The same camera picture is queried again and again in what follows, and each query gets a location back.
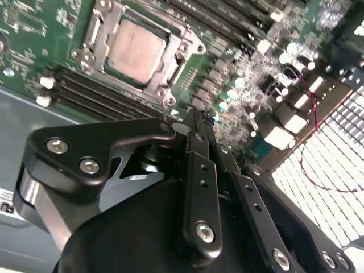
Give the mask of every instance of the white ventilation grille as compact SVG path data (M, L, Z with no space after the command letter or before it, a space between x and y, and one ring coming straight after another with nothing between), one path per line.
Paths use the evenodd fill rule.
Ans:
M272 174L279 188L339 247L364 236L363 93L364 88L353 93ZM313 185L303 174L302 154L308 177L332 191Z

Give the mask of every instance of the motherboard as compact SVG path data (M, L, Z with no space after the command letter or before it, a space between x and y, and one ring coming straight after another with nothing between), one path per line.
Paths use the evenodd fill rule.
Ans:
M174 123L197 108L230 148L283 150L307 124L305 85L317 100L334 88L325 51L352 5L0 0L0 83L89 122Z

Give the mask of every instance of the red wire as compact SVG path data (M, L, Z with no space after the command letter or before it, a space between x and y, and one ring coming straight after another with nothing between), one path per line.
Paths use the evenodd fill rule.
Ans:
M319 130L320 123L319 123L319 121L317 119L317 112L316 112L317 103L316 103L316 100L315 100L315 95L311 92L311 90L309 88L309 84L307 83L307 81L306 81L306 79L304 78L303 75L300 76L300 80L306 86L307 92L308 92L308 95L309 95L309 99L311 100L312 114L313 114L313 117L315 118L315 132L317 132Z
M314 132L317 132L319 130L320 127L320 122L317 119L317 111L316 111L316 107L317 107L317 103L314 97L314 94L311 92L310 88L309 88L309 84L307 83L306 79L304 78L303 75L300 75L300 80L304 83L305 87L307 88L307 92L309 94L309 98L311 100L311 104L312 104L312 114L315 118L315 130ZM301 170L302 173L304 174L304 176L308 179L308 181L311 182L311 184L313 184L315 187L318 187L320 189L323 189L325 191L335 191L335 192L340 192L340 193L354 193L354 192L359 192L359 191L364 191L364 188L362 186L359 185L359 188L357 189L352 189L352 190L342 190L342 189L332 189L332 188L327 188L325 186L321 186L318 185L315 181L313 181L309 175L307 174L307 171L305 170L305 168L303 167L303 151L305 150L305 144L308 141L308 139L305 141L304 145L303 145L303 149L301 150L301 159L300 159L300 166L301 166Z

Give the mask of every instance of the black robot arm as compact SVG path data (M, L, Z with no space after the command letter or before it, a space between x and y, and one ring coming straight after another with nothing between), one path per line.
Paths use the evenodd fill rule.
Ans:
M101 213L122 151L124 177L164 179ZM34 131L14 206L54 238L55 272L355 272L255 165L237 166L203 113Z

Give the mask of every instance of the ram slot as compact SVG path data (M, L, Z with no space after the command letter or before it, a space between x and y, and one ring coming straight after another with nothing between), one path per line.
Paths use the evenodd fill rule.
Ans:
M214 0L195 0L195 2L198 2L207 10L211 11L220 19L228 22L237 29L242 31L243 28L246 35L250 32L256 37L265 38L264 32L255 27L256 21L248 19L241 13L233 10L231 7L223 4L222 2L216 2Z
M260 28L265 33L272 27L274 24L274 20L252 7L248 2L241 0L225 0L226 5L229 5L235 10L238 10L240 13L244 14L244 16L250 18L250 20L254 21L254 24L259 22Z
M264 0L249 0L249 2L256 9L258 9L260 12L262 12L262 13L264 13L266 15L271 15L276 10L276 8L273 5L265 2Z
M206 25L211 32L225 38L227 41L235 44L236 47L240 48L243 43L248 47L255 49L251 42L245 38L238 29L224 22L207 9L187 1L168 0L168 3L174 7L176 11Z
M69 69L57 73L57 89L68 101L82 102L83 107L88 106L89 111L100 112L102 109L101 113L109 113L109 118L123 120L163 117L161 112ZM173 123L174 119L168 117L168 121Z

